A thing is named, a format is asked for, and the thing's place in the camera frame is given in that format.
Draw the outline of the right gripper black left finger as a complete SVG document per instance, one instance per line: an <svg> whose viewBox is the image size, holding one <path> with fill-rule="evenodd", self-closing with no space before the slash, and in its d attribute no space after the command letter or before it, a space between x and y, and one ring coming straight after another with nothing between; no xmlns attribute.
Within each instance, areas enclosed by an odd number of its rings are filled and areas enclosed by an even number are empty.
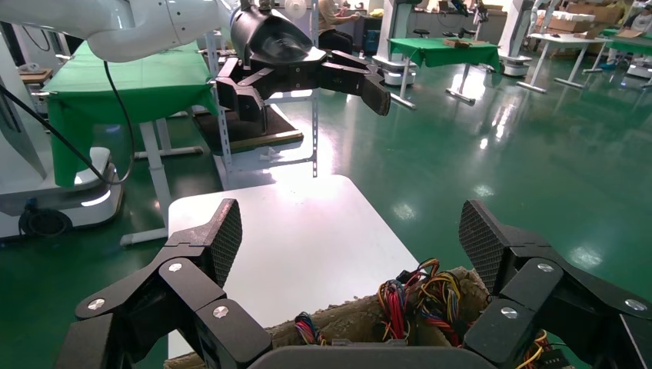
<svg viewBox="0 0 652 369"><path fill-rule="evenodd" d="M239 203L224 199L207 223L176 231L148 265L81 301L75 366L130 368L172 332L209 368L268 353L271 335L224 290L242 233Z"/></svg>

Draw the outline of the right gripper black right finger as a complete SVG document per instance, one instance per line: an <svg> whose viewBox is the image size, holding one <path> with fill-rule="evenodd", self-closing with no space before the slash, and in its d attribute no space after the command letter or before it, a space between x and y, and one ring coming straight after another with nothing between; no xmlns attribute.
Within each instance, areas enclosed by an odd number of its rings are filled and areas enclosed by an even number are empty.
<svg viewBox="0 0 652 369"><path fill-rule="evenodd" d="M576 268L540 235L464 202L459 242L491 302L464 348L496 368L515 368L539 331L559 337L595 368L651 366L651 303Z"/></svg>

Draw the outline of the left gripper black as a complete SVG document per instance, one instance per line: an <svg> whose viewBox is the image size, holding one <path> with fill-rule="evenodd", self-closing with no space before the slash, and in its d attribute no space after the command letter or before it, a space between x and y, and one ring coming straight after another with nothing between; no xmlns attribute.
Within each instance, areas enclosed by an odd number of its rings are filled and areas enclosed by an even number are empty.
<svg viewBox="0 0 652 369"><path fill-rule="evenodd" d="M296 25L273 11L247 7L231 23L237 53L227 58L215 78L220 106L241 121L268 130L264 100L276 92L323 88L355 95L377 115L387 116L391 93L378 66L366 60L314 46Z"/></svg>

